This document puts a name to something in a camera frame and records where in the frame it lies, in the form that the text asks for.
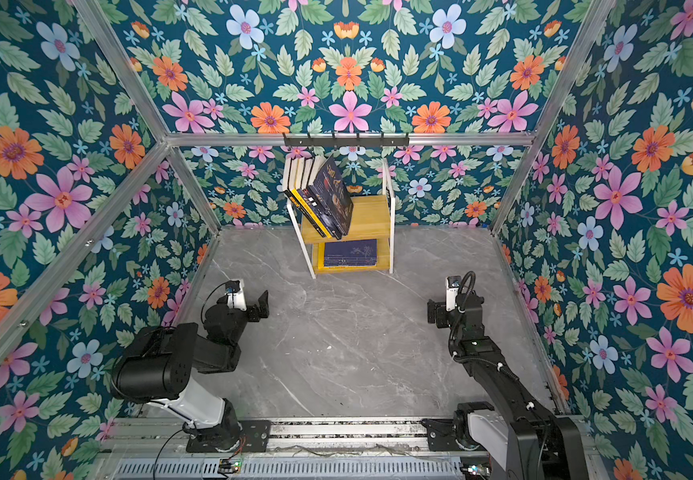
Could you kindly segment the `dark portrait book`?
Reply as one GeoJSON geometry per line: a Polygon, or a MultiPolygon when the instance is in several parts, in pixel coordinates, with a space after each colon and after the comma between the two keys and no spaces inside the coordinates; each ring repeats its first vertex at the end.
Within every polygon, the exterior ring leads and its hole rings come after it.
{"type": "Polygon", "coordinates": [[[316,156],[298,160],[296,173],[294,174],[294,189],[292,192],[298,195],[298,203],[302,206],[302,211],[308,216],[308,220],[312,223],[312,227],[322,238],[342,239],[342,232],[336,226],[336,220],[328,211],[326,206],[322,205],[322,201],[314,194],[314,180],[320,168],[324,166],[326,157],[316,156]]]}
{"type": "Polygon", "coordinates": [[[336,165],[334,157],[326,157],[326,163],[320,168],[320,173],[316,178],[314,190],[324,196],[324,202],[330,207],[330,212],[336,218],[338,227],[342,231],[342,237],[347,236],[352,225],[354,203],[346,184],[344,184],[342,170],[336,165]]]}

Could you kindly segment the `yellow cartoon cover book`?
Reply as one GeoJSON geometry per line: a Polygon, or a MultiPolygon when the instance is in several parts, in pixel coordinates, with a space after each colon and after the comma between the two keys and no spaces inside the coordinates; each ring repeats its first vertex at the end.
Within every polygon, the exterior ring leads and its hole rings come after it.
{"type": "Polygon", "coordinates": [[[312,158],[291,159],[286,186],[288,186],[288,192],[292,196],[292,203],[302,211],[316,233],[322,238],[332,239],[334,238],[332,231],[324,225],[324,221],[318,216],[318,202],[308,200],[310,196],[304,192],[304,186],[308,182],[308,174],[312,171],[312,166],[314,166],[312,158]]]}

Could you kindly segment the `black book white characters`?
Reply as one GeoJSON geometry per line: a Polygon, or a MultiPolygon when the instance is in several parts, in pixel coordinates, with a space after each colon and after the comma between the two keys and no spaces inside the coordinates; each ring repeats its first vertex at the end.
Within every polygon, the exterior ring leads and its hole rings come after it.
{"type": "Polygon", "coordinates": [[[326,229],[328,233],[328,238],[341,240],[342,231],[338,227],[338,222],[336,218],[330,212],[330,207],[324,202],[324,196],[316,193],[314,186],[316,186],[316,178],[320,173],[320,168],[326,163],[326,157],[319,155],[312,160],[312,165],[308,168],[308,173],[304,176],[304,193],[306,193],[306,200],[310,204],[310,209],[312,209],[312,216],[318,218],[320,223],[322,223],[322,228],[326,229]]]}

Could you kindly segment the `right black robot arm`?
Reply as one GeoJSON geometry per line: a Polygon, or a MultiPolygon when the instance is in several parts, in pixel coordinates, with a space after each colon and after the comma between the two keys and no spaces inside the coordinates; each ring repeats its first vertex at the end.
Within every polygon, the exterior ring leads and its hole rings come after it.
{"type": "Polygon", "coordinates": [[[589,479],[584,439],[569,416],[546,408],[512,372],[502,349],[488,336],[483,300],[473,295],[461,306],[430,300],[427,320],[449,332],[452,360],[488,394],[488,402],[461,403],[452,428],[462,449],[484,448],[483,466],[466,466],[468,479],[589,479]]]}

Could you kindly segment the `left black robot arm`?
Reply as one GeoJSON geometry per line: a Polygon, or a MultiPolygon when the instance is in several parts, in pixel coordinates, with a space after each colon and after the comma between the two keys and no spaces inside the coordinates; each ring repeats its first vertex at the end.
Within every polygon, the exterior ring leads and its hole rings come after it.
{"type": "Polygon", "coordinates": [[[134,336],[112,372],[112,395],[164,410],[182,421],[190,451],[238,451],[248,434],[230,400],[216,396],[194,373],[232,373],[240,364],[246,326],[270,316],[268,292],[252,305],[240,282],[230,282],[202,322],[146,327],[134,336]]]}

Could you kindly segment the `white wooden two-tier shelf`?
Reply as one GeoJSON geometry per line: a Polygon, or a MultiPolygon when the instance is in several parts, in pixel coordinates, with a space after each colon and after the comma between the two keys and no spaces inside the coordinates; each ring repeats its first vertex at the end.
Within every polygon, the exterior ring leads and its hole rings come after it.
{"type": "Polygon", "coordinates": [[[344,184],[354,203],[350,232],[341,240],[322,238],[286,196],[286,209],[304,253],[310,276],[318,274],[394,270],[397,198],[388,164],[380,169],[380,192],[359,195],[344,184]]]}

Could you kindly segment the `black book leaning on shelf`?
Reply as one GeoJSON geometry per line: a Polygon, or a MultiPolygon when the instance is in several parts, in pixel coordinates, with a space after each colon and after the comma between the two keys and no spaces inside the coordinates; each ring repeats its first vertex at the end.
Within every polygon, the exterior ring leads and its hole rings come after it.
{"type": "Polygon", "coordinates": [[[300,180],[300,176],[304,173],[304,159],[294,158],[286,160],[284,164],[284,176],[282,176],[282,187],[284,187],[284,194],[288,196],[288,200],[292,203],[294,208],[298,209],[302,213],[302,217],[310,223],[310,226],[314,228],[314,231],[320,235],[322,238],[327,238],[328,231],[320,227],[316,223],[316,218],[312,216],[312,209],[306,206],[306,202],[302,202],[302,196],[296,195],[294,190],[296,189],[296,182],[300,180]]]}

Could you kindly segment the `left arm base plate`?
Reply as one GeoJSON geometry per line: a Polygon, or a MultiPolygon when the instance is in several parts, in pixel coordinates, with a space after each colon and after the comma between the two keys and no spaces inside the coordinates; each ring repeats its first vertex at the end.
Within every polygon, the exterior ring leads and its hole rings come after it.
{"type": "Polygon", "coordinates": [[[242,420],[227,426],[187,429],[188,453],[262,453],[266,452],[272,422],[242,420]]]}

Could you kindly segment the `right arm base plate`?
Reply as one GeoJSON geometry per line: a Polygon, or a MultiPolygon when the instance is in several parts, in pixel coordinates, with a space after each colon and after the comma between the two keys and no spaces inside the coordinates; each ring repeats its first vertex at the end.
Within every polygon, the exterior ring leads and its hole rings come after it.
{"type": "Polygon", "coordinates": [[[456,424],[452,419],[425,418],[421,424],[426,429],[428,448],[432,452],[473,449],[472,442],[464,440],[458,434],[456,424]]]}

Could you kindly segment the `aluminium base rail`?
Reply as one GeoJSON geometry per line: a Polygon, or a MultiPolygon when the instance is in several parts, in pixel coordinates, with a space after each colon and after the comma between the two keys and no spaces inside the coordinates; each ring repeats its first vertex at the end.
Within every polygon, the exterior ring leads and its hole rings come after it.
{"type": "MultiPolygon", "coordinates": [[[[490,411],[477,414],[458,430],[464,440],[472,442],[468,451],[432,452],[422,417],[281,417],[272,422],[270,440],[262,453],[197,453],[204,455],[252,454],[310,456],[458,456],[483,454],[492,460],[503,460],[508,453],[507,440],[512,437],[501,416],[490,411]]],[[[120,420],[114,432],[102,440],[102,452],[134,457],[154,454],[194,454],[186,452],[188,435],[180,431],[182,421],[166,418],[120,420]]]]}

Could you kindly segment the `black hook rail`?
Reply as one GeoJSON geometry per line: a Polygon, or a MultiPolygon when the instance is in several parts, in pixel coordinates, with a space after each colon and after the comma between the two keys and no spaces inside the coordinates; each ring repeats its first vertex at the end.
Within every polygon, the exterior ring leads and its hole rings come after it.
{"type": "Polygon", "coordinates": [[[406,147],[411,144],[409,134],[284,134],[284,146],[286,147],[322,147],[324,149],[336,149],[341,147],[406,147]]]}

